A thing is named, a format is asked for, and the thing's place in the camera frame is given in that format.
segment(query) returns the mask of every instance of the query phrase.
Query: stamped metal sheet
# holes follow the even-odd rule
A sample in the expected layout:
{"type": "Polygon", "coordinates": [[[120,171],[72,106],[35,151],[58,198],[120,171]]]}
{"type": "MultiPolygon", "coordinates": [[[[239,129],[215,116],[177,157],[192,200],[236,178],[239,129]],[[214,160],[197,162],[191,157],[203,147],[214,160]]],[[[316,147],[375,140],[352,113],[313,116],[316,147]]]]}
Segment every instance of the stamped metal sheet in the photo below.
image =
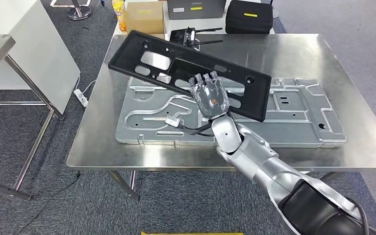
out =
{"type": "MultiPolygon", "coordinates": [[[[176,85],[189,89],[189,84],[178,81],[176,85]]],[[[229,93],[241,95],[244,91],[242,84],[225,79],[223,84],[229,93]]],[[[230,105],[241,103],[230,100],[230,105]]],[[[337,147],[347,141],[324,91],[314,79],[273,78],[264,122],[232,115],[271,147],[337,147]]],[[[167,116],[180,118],[183,125],[192,128],[207,123],[190,97],[131,78],[116,139],[128,144],[216,145],[214,137],[191,136],[168,126],[167,116]]]]}

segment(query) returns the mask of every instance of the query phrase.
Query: white power strip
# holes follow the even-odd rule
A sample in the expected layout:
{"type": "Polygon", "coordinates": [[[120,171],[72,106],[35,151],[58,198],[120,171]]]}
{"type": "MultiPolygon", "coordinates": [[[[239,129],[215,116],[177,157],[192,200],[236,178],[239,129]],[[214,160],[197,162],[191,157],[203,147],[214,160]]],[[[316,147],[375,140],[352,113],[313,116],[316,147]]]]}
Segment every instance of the white power strip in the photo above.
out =
{"type": "Polygon", "coordinates": [[[88,100],[87,100],[87,98],[84,96],[84,93],[82,93],[80,89],[76,89],[76,90],[74,91],[74,94],[75,94],[75,96],[78,98],[78,100],[81,102],[82,106],[87,107],[87,105],[88,105],[88,100]]]}

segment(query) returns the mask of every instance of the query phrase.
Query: robot finger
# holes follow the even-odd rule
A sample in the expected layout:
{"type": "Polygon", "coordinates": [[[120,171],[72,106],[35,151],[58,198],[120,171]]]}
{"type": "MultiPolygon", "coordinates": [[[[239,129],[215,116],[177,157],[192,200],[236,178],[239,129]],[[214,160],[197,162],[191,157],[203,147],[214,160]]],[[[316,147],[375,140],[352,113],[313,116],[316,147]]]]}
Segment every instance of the robot finger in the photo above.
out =
{"type": "Polygon", "coordinates": [[[201,87],[203,85],[203,80],[202,80],[201,74],[199,74],[199,73],[196,74],[195,79],[197,80],[197,84],[201,87]]]}

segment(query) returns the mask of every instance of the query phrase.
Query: plastic bottle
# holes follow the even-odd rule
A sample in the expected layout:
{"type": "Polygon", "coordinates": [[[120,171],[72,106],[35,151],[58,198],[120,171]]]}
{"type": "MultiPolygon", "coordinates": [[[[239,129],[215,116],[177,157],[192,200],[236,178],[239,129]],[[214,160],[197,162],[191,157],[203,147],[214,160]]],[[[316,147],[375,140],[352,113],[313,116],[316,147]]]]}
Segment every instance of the plastic bottle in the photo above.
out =
{"type": "Polygon", "coordinates": [[[121,32],[127,32],[124,22],[125,0],[112,0],[114,12],[117,15],[117,23],[121,32]]]}

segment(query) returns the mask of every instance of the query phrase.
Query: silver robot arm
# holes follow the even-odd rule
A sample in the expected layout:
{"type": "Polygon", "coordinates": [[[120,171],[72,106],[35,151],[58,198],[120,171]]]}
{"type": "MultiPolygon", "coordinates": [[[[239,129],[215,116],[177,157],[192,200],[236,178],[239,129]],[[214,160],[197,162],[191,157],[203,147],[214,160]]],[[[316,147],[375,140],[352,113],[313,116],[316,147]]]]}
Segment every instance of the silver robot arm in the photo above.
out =
{"type": "Polygon", "coordinates": [[[217,152],[267,192],[286,226],[298,235],[376,234],[353,200],[278,158],[263,138],[235,123],[216,72],[190,79],[191,93],[218,142],[217,152]]]}

